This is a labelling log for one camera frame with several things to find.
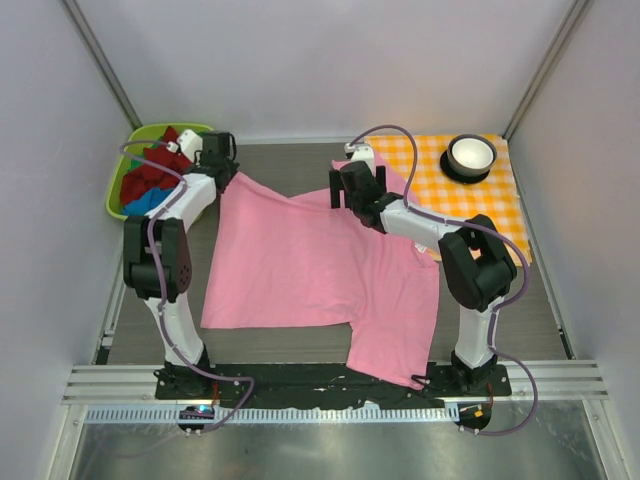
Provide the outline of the orange checkered cloth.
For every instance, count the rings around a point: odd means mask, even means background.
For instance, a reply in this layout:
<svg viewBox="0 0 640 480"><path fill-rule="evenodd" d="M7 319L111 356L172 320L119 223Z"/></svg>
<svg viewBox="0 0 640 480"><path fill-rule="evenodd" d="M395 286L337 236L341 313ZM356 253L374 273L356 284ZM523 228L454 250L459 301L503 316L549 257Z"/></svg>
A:
<svg viewBox="0 0 640 480"><path fill-rule="evenodd" d="M441 214L472 218L484 214L498 231L509 238L532 261L527 228L509 158L508 143L488 134L497 151L488 177L480 183L463 185L449 179L440 168L440 157L453 139L451 135L417 135L418 166L411 183L411 199Z"/></svg>

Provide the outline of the lime green plastic basket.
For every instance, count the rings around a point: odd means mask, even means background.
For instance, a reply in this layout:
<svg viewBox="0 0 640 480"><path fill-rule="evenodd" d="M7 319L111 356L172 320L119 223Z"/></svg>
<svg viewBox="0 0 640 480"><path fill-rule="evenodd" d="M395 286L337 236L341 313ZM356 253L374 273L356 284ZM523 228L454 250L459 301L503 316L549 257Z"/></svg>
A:
<svg viewBox="0 0 640 480"><path fill-rule="evenodd" d="M162 139L168 127L172 127L177 134L181 134L187 129L193 130L196 133L214 130L213 127L206 124L189 122L146 124L134 130L127 139L127 142L143 141L143 143L128 147L127 151L134 155L140 155L144 148L149 147L150 143ZM132 159L122 154L119 155L105 198L107 213L118 220L124 220L126 218L126 216L122 214L123 204L120 202L120 191L122 179L132 169L131 164Z"/></svg>

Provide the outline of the pink t shirt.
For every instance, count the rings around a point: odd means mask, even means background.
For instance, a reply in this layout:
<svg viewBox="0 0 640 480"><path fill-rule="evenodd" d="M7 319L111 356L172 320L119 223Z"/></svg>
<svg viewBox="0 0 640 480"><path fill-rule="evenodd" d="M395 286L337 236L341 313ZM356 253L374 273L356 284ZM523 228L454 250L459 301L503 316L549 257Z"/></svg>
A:
<svg viewBox="0 0 640 480"><path fill-rule="evenodd" d="M435 333L439 288L439 266L428 253L332 208L327 190L289 198L240 173L221 197L201 324L346 324L349 368L416 388Z"/></svg>

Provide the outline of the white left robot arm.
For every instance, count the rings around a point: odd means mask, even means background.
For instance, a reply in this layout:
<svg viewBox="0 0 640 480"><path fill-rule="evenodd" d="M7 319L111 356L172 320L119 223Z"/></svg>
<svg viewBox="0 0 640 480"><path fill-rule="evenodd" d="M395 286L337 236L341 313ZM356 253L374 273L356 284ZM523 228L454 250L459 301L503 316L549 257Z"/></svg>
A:
<svg viewBox="0 0 640 480"><path fill-rule="evenodd" d="M225 191L238 171L234 136L225 131L191 129L174 141L152 142L152 153L182 155L181 171L154 160L136 159L176 179L173 191L142 216L129 216L123 230L123 279L152 312L164 344L164 365L156 370L159 399L205 398L218 378L190 310L193 268L188 231Z"/></svg>

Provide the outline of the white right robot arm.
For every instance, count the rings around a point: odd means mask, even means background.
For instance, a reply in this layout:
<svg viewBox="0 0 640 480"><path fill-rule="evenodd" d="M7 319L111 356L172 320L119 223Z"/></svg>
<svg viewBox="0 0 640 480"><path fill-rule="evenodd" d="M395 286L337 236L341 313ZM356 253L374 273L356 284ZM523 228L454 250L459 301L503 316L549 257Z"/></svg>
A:
<svg viewBox="0 0 640 480"><path fill-rule="evenodd" d="M460 307L451 354L452 379L464 391L479 388L497 364L495 308L509 293L517 268L490 217L442 216L389 192L364 161L329 172L330 204L350 209L365 227L410 239L436 251L447 287Z"/></svg>

